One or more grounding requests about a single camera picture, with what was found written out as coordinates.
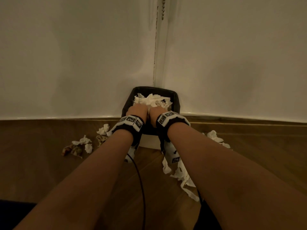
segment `black trash bin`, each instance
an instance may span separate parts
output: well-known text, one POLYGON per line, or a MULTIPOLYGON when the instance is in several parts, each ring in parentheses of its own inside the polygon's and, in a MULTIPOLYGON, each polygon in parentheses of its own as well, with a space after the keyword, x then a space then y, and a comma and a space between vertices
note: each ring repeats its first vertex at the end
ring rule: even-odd
MULTIPOLYGON (((128 97, 125 105, 124 105, 124 108, 122 109, 122 117, 126 116, 126 113, 129 109, 129 107, 131 107, 133 105, 134 96, 137 96, 138 93, 141 93, 145 97, 147 97, 151 93, 152 94, 158 94, 158 95, 163 96, 163 97, 170 97, 171 102, 173 103, 171 105, 172 111, 180 113, 179 98, 178 98, 178 94, 175 91, 163 89, 163 88, 149 87, 149 86, 138 86, 138 87, 133 88, 133 90, 131 91, 131 93, 130 93, 130 95, 129 95, 129 97, 128 97)), ((157 135, 157 131, 156 131, 155 128, 152 127, 152 125, 148 121, 145 124, 145 129, 144 129, 143 134, 157 135)))

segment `hardwood floor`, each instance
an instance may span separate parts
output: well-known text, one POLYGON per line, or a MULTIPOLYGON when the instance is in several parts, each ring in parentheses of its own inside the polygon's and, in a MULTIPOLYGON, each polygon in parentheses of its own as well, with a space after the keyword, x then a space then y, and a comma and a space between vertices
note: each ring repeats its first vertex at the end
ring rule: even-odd
MULTIPOLYGON (((307 195, 307 126, 264 121, 189 119, 200 132, 216 130, 231 148, 255 161, 307 195)), ((61 156, 62 148, 86 135, 95 139, 99 127, 113 120, 0 121, 0 199, 39 202, 83 160, 61 156)), ((139 148, 135 157, 146 196, 146 229, 192 229, 200 204, 162 172, 163 155, 139 148)), ((97 229, 140 229, 142 193, 133 164, 121 173, 97 229)))

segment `black wrist band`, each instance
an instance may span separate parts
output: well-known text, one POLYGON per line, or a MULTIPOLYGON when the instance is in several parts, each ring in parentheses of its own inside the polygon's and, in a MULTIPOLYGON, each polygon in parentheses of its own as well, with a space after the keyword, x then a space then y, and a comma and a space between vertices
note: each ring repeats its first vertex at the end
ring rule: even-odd
POLYGON ((117 124, 111 129, 112 133, 119 129, 125 129, 133 135, 132 146, 135 146, 140 142, 142 136, 142 129, 145 125, 144 121, 136 115, 128 115, 122 117, 117 124))
POLYGON ((172 124, 180 122, 190 126, 188 120, 185 117, 177 114, 176 112, 168 111, 159 115, 156 120, 156 127, 161 143, 163 140, 165 140, 166 142, 170 142, 170 139, 167 136, 167 131, 172 124))

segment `forearm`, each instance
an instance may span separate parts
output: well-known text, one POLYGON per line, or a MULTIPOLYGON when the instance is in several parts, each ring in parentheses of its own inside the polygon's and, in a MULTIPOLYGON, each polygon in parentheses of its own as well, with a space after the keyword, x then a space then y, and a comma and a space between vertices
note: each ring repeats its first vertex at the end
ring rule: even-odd
POLYGON ((269 171, 184 123, 168 136, 224 229, 306 226, 306 197, 269 171))
POLYGON ((132 134, 117 130, 78 168, 66 177, 17 226, 56 229, 92 229, 107 201, 124 158, 132 144, 132 134))

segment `fist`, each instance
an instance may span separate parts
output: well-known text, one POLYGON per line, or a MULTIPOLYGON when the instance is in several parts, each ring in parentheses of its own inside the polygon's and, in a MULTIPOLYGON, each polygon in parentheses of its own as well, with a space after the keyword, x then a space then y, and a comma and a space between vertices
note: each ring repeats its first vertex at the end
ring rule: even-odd
POLYGON ((153 127, 156 127, 156 120, 159 117, 160 114, 167 112, 163 107, 157 106, 152 107, 149 110, 149 116, 150 116, 150 122, 153 127))
POLYGON ((148 107, 145 104, 136 103, 133 106, 129 107, 126 116, 127 115, 139 116, 144 121, 144 123, 146 123, 147 112, 148 112, 148 107))

